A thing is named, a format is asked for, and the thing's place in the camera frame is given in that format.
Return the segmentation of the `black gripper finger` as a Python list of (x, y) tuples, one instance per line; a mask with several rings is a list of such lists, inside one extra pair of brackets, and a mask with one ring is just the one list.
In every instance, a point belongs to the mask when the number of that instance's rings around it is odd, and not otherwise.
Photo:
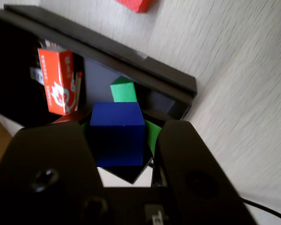
[(253, 225), (255, 220), (194, 126), (155, 110), (159, 126), (151, 184), (163, 200), (145, 206), (147, 225)]
[(0, 161), (0, 225), (103, 225), (107, 211), (78, 122), (16, 133)]

